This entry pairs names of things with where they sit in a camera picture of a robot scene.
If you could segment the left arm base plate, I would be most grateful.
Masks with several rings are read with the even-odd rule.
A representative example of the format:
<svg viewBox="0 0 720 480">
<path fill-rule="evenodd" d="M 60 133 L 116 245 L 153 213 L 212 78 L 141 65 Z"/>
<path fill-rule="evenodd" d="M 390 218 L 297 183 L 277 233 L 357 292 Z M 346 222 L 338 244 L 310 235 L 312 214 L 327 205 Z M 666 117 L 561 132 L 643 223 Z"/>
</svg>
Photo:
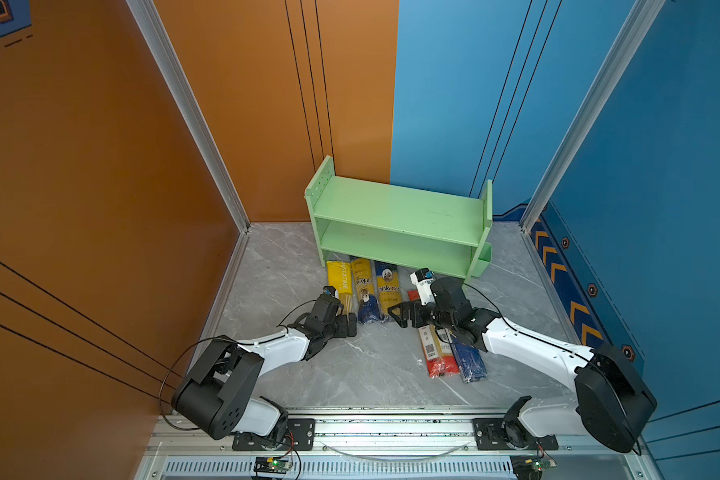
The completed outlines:
<svg viewBox="0 0 720 480">
<path fill-rule="evenodd" d="M 253 433 L 237 434 L 234 437 L 234 451 L 283 451 L 294 447 L 298 452 L 311 451 L 315 440 L 316 421 L 314 418 L 288 418 L 276 424 L 266 436 Z"/>
</svg>

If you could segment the yellow blue spaghetti bag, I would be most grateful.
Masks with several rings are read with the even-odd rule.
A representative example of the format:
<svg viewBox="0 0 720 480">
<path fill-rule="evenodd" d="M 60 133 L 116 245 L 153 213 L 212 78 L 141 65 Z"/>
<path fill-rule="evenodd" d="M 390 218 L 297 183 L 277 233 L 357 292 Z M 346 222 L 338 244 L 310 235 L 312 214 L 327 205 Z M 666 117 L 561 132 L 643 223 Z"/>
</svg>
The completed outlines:
<svg viewBox="0 0 720 480">
<path fill-rule="evenodd" d="M 362 324 L 380 322 L 382 315 L 374 285 L 371 262 L 365 258 L 351 256 L 350 266 L 358 304 L 358 321 Z"/>
</svg>

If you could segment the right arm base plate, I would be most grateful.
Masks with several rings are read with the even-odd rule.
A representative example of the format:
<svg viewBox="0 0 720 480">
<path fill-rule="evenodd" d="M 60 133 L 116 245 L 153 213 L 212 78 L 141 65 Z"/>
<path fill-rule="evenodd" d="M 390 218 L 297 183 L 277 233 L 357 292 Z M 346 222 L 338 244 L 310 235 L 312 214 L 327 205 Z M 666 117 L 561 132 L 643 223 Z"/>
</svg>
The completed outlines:
<svg viewBox="0 0 720 480">
<path fill-rule="evenodd" d="M 534 437 L 518 422 L 482 417 L 473 419 L 472 427 L 477 448 L 481 451 L 559 449 L 554 435 Z"/>
</svg>

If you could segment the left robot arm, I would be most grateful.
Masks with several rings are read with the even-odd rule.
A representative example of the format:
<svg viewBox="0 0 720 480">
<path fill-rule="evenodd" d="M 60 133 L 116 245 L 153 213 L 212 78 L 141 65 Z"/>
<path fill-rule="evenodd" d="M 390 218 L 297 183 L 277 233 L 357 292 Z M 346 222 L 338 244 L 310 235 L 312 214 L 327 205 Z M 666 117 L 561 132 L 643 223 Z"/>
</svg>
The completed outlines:
<svg viewBox="0 0 720 480">
<path fill-rule="evenodd" d="M 357 315 L 324 290 L 310 311 L 276 333 L 243 341 L 226 335 L 204 339 L 205 349 L 171 398 L 172 409 L 214 440 L 242 434 L 278 447 L 288 436 L 288 412 L 272 400 L 255 399 L 257 381 L 312 359 L 331 340 L 356 336 L 357 324 Z"/>
</svg>

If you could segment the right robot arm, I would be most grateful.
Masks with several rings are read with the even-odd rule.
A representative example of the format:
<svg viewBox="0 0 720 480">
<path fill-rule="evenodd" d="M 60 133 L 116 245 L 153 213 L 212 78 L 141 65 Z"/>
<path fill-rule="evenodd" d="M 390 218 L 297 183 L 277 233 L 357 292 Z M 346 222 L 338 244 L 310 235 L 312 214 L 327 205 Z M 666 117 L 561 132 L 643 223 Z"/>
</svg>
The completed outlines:
<svg viewBox="0 0 720 480">
<path fill-rule="evenodd" d="M 506 444 L 533 448 L 546 438 L 589 435 L 618 453 L 642 452 L 639 438 L 657 400 L 633 363 L 616 347 L 558 340 L 509 320 L 495 303 L 475 307 L 465 283 L 413 275 L 419 297 L 388 308 L 402 327 L 432 326 L 462 344 L 513 359 L 568 389 L 554 399 L 525 395 L 501 420 Z"/>
</svg>

